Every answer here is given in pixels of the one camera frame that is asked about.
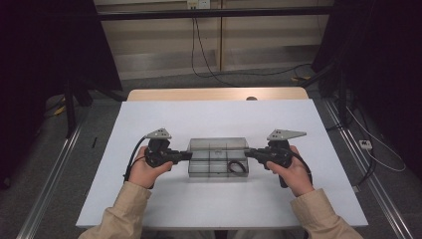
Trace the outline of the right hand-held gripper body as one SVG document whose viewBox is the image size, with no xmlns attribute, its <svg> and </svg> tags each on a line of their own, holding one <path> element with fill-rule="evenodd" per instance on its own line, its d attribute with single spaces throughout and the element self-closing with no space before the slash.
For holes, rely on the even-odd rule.
<svg viewBox="0 0 422 239">
<path fill-rule="evenodd" d="M 305 135 L 306 133 L 304 131 L 274 129 L 267 137 L 268 145 L 266 146 L 272 162 L 288 168 L 292 164 L 293 156 L 289 140 Z"/>
</svg>

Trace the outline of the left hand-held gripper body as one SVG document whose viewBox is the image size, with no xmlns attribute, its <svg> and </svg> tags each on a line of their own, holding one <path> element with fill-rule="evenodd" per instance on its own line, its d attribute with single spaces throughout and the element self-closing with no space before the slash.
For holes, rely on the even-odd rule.
<svg viewBox="0 0 422 239">
<path fill-rule="evenodd" d="M 147 149 L 145 150 L 146 163 L 151 167 L 158 167 L 166 162 L 173 162 L 174 159 L 169 155 L 171 135 L 165 128 L 159 128 L 146 135 L 149 139 Z"/>
</svg>

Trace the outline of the transparent grey plastic compartment box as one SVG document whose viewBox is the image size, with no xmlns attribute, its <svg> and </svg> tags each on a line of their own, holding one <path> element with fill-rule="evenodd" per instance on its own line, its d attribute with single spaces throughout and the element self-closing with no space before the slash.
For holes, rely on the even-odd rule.
<svg viewBox="0 0 422 239">
<path fill-rule="evenodd" d="M 247 177 L 249 145 L 244 137 L 192 138 L 188 151 L 190 177 Z"/>
</svg>

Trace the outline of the person's left hand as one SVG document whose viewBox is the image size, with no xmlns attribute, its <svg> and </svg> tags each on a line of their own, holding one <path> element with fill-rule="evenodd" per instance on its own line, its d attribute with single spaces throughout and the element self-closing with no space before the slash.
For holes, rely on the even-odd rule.
<svg viewBox="0 0 422 239">
<path fill-rule="evenodd" d="M 150 189 L 161 174 L 171 170 L 173 163 L 169 161 L 158 167 L 151 167 L 146 163 L 144 156 L 145 150 L 145 146 L 140 148 L 135 162 L 131 167 L 128 181 L 143 188 Z"/>
</svg>

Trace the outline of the person's right hand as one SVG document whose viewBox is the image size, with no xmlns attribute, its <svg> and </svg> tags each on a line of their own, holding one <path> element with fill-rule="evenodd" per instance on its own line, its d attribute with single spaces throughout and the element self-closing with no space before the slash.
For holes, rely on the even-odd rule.
<svg viewBox="0 0 422 239">
<path fill-rule="evenodd" d="M 273 173 L 284 179 L 295 197 L 300 197 L 315 190 L 306 167 L 298 158 L 292 158 L 292 164 L 289 168 L 284 168 L 271 161 L 268 161 L 266 165 Z"/>
</svg>

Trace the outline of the light wooden table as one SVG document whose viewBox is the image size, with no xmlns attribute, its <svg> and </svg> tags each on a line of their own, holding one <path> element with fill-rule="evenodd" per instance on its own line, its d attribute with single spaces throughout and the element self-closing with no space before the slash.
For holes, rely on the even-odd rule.
<svg viewBox="0 0 422 239">
<path fill-rule="evenodd" d="M 133 90 L 129 102 L 139 101 L 263 101 L 306 100 L 308 94 L 301 87 L 275 88 L 203 88 Z"/>
</svg>

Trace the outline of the black metal stand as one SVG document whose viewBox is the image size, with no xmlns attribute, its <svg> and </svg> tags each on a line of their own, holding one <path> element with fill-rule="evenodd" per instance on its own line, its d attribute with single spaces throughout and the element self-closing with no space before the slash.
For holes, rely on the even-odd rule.
<svg viewBox="0 0 422 239">
<path fill-rule="evenodd" d="M 346 81 L 339 64 L 328 64 L 322 70 L 313 75 L 309 80 L 305 80 L 301 83 L 301 87 L 305 89 L 312 84 L 318 84 L 319 94 L 323 98 L 337 94 L 339 126 L 348 127 L 349 122 L 346 112 Z"/>
<path fill-rule="evenodd" d="M 93 98 L 90 90 L 95 90 L 117 102 L 125 102 L 127 97 L 114 93 L 92 80 L 79 78 L 76 80 L 67 80 L 64 84 L 65 108 L 67 114 L 68 131 L 67 138 L 70 138 L 77 128 L 77 118 L 75 113 L 74 100 L 82 107 L 90 107 L 93 104 Z"/>
</svg>

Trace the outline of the black horizontal metal bar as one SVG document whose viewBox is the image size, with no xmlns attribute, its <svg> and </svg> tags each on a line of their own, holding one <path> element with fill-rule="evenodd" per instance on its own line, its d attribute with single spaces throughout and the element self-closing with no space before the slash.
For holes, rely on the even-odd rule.
<svg viewBox="0 0 422 239">
<path fill-rule="evenodd" d="M 248 9 L 206 9 L 206 10 L 165 10 L 141 12 L 103 12 L 98 14 L 102 21 L 153 20 L 153 19 L 191 19 L 220 17 L 261 17 L 261 16 L 302 16 L 326 15 L 334 10 L 333 6 L 248 8 Z"/>
</svg>

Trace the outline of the black curtain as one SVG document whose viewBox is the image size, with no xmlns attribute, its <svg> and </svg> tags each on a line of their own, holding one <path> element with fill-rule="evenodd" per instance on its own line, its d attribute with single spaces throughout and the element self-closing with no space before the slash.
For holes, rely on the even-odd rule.
<svg viewBox="0 0 422 239">
<path fill-rule="evenodd" d="M 94 0 L 0 0 L 0 190 L 31 146 L 46 100 L 120 79 Z"/>
<path fill-rule="evenodd" d="M 350 12 L 329 16 L 313 62 L 318 72 L 337 59 L 346 81 L 407 166 L 422 177 L 422 0 L 333 0 Z"/>
</svg>

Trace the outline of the white wall outlet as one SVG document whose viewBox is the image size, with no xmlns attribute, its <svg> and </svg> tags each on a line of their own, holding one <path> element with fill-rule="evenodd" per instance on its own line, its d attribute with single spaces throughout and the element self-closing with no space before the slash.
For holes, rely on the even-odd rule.
<svg viewBox="0 0 422 239">
<path fill-rule="evenodd" d="M 186 0 L 187 8 L 190 10 L 194 9 L 210 9 L 210 0 Z"/>
</svg>

